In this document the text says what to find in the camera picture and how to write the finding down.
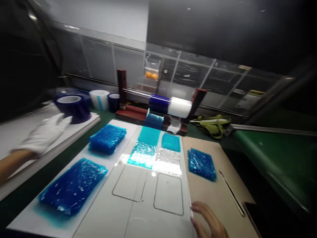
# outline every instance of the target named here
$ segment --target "white board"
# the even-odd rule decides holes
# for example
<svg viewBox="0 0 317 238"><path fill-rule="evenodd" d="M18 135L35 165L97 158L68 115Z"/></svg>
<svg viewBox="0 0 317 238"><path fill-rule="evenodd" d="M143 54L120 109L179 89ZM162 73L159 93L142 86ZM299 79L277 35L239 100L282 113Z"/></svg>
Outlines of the white board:
<svg viewBox="0 0 317 238"><path fill-rule="evenodd" d="M127 160L140 131L130 140L73 238L195 237L182 143L181 174L171 174L178 170L167 168L168 164L152 169L134 166Z"/></svg>
<svg viewBox="0 0 317 238"><path fill-rule="evenodd" d="M100 188L110 175L115 163L118 161L123 150L128 145L129 140L133 136L137 125L127 122L120 122L117 120L111 120L109 124L126 128L127 134L119 144L115 153L111 156L105 156L102 154L96 154L88 151L88 145L53 179L53 181L61 176L68 168L76 163L81 158L86 158L94 163L105 165L108 169L106 176L98 183L93 192L90 194L86 203L82 207L81 211L74 217L66 217L62 213L52 214L48 211L46 206L41 206L38 197L36 197L13 221L7 228L34 233L43 236L56 237L56 238L71 238L85 214L89 210L91 204L95 200Z"/></svg>

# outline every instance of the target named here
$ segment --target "finger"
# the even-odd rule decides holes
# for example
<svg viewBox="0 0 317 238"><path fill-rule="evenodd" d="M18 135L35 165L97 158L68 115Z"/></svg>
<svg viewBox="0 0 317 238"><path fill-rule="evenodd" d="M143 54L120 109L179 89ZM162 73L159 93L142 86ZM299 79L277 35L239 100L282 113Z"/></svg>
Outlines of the finger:
<svg viewBox="0 0 317 238"><path fill-rule="evenodd" d="M72 122L72 118L73 118L72 116L66 117L60 122L60 124L58 125L58 128L60 129L60 131L64 131L66 127L68 127L68 125Z"/></svg>
<svg viewBox="0 0 317 238"><path fill-rule="evenodd" d="M202 225L198 221L196 221L195 218L191 218L191 221L192 221L192 224L196 230L197 236L199 238L208 238L208 235L207 235L205 229L202 227Z"/></svg>
<svg viewBox="0 0 317 238"><path fill-rule="evenodd" d="M202 214L206 222L208 223L211 231L214 230L215 226L219 223L217 217L212 212L212 210L202 202L193 202L192 211Z"/></svg>
<svg viewBox="0 0 317 238"><path fill-rule="evenodd" d="M60 114L57 114L55 116L52 116L47 123L49 124L52 124L52 125L57 125L57 123L62 120L62 118L64 117L64 113L60 113Z"/></svg>

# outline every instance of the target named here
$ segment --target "beige cardboard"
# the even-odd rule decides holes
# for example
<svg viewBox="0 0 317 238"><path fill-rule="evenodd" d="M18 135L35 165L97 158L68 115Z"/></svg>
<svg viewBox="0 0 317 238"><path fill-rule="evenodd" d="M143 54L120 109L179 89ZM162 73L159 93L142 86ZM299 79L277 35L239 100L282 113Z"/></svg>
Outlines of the beige cardboard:
<svg viewBox="0 0 317 238"><path fill-rule="evenodd" d="M230 238L257 238L258 235L243 207L244 202L255 202L227 155L221 148L221 145L219 143L191 137L183 137L182 140L191 201L202 201L206 203L225 226ZM210 182L188 171L187 150L190 148L211 155L217 171L216 182ZM238 199L239 204L245 212L245 217L239 212L219 170L224 175L230 188ZM204 218L200 214L194 214L194 217L201 222L205 229L210 233L209 226Z"/></svg>

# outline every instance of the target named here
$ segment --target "cyan film sheet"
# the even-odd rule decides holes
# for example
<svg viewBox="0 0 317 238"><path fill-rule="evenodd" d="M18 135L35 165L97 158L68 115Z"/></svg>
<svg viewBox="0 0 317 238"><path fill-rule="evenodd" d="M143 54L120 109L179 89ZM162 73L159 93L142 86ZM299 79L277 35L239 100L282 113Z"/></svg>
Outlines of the cyan film sheet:
<svg viewBox="0 0 317 238"><path fill-rule="evenodd" d="M137 141L128 160L129 164L134 164L151 169L156 157L156 145Z"/></svg>
<svg viewBox="0 0 317 238"><path fill-rule="evenodd" d="M179 137L165 133L162 138L162 147L176 152L181 152Z"/></svg>
<svg viewBox="0 0 317 238"><path fill-rule="evenodd" d="M128 163L151 169L156 158L160 133L160 130L143 126Z"/></svg>

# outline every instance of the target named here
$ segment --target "black panel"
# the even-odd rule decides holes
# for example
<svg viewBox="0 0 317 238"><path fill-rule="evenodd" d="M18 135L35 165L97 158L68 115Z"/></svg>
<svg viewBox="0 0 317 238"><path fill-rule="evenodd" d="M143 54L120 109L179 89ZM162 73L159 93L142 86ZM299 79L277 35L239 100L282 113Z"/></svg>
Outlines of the black panel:
<svg viewBox="0 0 317 238"><path fill-rule="evenodd" d="M310 9L302 0L151 0L147 42L288 74L311 54Z"/></svg>

